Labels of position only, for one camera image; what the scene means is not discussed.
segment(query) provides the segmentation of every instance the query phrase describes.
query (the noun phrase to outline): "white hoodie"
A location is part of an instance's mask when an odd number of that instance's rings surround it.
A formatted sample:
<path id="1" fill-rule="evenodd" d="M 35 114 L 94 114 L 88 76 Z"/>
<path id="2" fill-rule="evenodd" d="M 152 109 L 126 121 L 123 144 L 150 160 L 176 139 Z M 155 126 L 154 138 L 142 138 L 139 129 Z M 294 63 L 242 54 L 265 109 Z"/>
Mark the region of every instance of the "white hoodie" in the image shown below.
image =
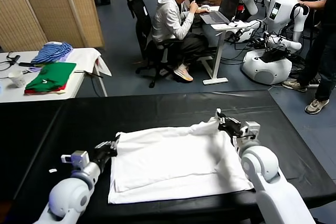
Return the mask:
<path id="1" fill-rule="evenodd" d="M 184 39 L 193 24 L 194 14 L 190 12 L 180 13 L 175 0 L 158 0 L 157 2 L 158 6 L 152 29 L 154 42 L 158 43 L 174 38 Z"/>

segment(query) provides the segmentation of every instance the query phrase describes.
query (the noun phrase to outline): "cup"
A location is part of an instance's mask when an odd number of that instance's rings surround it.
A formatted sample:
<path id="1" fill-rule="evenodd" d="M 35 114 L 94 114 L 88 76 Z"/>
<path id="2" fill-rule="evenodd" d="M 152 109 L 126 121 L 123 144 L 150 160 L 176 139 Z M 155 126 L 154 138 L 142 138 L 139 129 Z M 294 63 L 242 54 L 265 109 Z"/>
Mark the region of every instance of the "cup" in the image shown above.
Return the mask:
<path id="1" fill-rule="evenodd" d="M 15 86 L 17 86 L 18 88 L 23 88 L 26 85 L 23 73 L 20 70 L 10 72 L 8 78 L 10 78 L 12 82 L 15 84 Z"/>

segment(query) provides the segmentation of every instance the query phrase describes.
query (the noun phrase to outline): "blue floor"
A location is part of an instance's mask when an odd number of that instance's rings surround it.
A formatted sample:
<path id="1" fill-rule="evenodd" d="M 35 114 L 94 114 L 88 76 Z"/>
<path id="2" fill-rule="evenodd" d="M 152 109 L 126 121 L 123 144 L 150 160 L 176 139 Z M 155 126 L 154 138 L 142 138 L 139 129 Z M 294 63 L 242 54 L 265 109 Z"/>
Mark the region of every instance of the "blue floor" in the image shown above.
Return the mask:
<path id="1" fill-rule="evenodd" d="M 156 0 L 144 0 L 149 14 L 155 13 Z M 228 83 L 205 86 L 202 80 L 208 79 L 202 65 L 196 65 L 190 70 L 194 81 L 190 84 L 177 83 L 172 80 L 160 80 L 155 88 L 149 89 L 150 79 L 136 75 L 135 69 L 142 64 L 141 53 L 135 35 L 135 19 L 128 10 L 126 0 L 111 0 L 111 5 L 97 7 L 105 39 L 102 56 L 109 66 L 113 77 L 105 77 L 104 83 L 109 96 L 168 94 L 189 92 L 218 92 L 239 90 L 269 90 L 284 114 L 299 132 L 305 143 L 310 147 L 316 158 L 336 182 L 336 93 L 331 96 L 329 105 L 318 115 L 308 115 L 305 106 L 313 99 L 314 90 L 299 93 L 284 88 L 275 88 L 254 83 L 247 79 L 239 66 L 221 65 L 218 77 L 227 77 Z M 210 42 L 215 42 L 214 32 L 205 28 Z M 305 45 L 303 55 L 307 52 Z M 229 44 L 225 45 L 223 57 L 231 58 L 235 51 Z M 86 78 L 77 97 L 95 97 L 92 84 Z M 336 223 L 336 201 L 320 208 L 312 209 L 314 217 L 325 223 Z"/>

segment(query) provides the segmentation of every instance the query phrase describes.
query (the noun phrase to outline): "man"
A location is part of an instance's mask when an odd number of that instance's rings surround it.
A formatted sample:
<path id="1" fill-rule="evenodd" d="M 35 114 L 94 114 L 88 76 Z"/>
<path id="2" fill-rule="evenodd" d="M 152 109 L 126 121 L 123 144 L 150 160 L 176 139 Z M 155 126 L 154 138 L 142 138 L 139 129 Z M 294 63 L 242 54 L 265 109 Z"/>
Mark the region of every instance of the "man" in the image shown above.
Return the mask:
<path id="1" fill-rule="evenodd" d="M 195 13 L 208 12 L 198 9 L 193 1 L 189 12 L 182 12 L 185 0 L 158 0 L 154 16 L 152 37 L 155 43 L 166 39 L 177 38 L 182 42 L 174 43 L 168 49 L 168 60 L 175 69 L 175 75 L 183 82 L 192 82 L 193 77 L 188 73 L 188 66 L 195 62 L 208 47 L 205 36 L 189 32 Z"/>
<path id="2" fill-rule="evenodd" d="M 306 65 L 298 79 L 284 81 L 282 85 L 288 89 L 306 92 L 309 81 L 319 73 L 321 82 L 315 99 L 305 109 L 308 114 L 315 115 L 329 103 L 329 96 L 336 84 L 336 0 L 300 3 L 310 9 L 324 9 L 322 29 L 306 56 Z"/>

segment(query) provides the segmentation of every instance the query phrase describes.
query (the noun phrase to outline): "person's leg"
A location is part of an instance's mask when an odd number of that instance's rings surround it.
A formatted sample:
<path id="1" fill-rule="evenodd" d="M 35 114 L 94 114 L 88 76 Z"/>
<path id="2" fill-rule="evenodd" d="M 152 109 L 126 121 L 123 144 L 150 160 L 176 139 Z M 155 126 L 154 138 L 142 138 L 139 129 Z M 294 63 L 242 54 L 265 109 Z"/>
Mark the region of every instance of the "person's leg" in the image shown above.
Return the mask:
<path id="1" fill-rule="evenodd" d="M 318 73 L 322 52 L 326 43 L 325 40 L 325 32 L 321 31 L 307 53 L 305 67 L 301 71 L 298 79 L 293 81 L 284 81 L 282 82 L 282 86 L 300 92 L 307 91 L 307 85 Z"/>
<path id="2" fill-rule="evenodd" d="M 187 65 L 194 63 L 208 46 L 209 43 L 204 35 L 188 33 L 180 46 L 183 55 L 182 63 Z"/>
<path id="3" fill-rule="evenodd" d="M 207 49 L 208 41 L 205 36 L 188 33 L 181 43 L 175 43 L 173 54 L 170 60 L 177 62 L 178 67 L 174 73 L 182 78 L 182 81 L 191 82 L 193 77 L 190 76 L 187 66 L 194 63 Z"/>
<path id="4" fill-rule="evenodd" d="M 307 107 L 309 114 L 319 113 L 329 103 L 329 96 L 336 83 L 336 33 L 328 34 L 319 66 L 321 82 L 313 100 Z"/>
<path id="5" fill-rule="evenodd" d="M 322 52 L 326 43 L 326 33 L 322 30 L 307 53 L 304 69 L 300 72 L 298 83 L 307 86 L 318 73 Z"/>

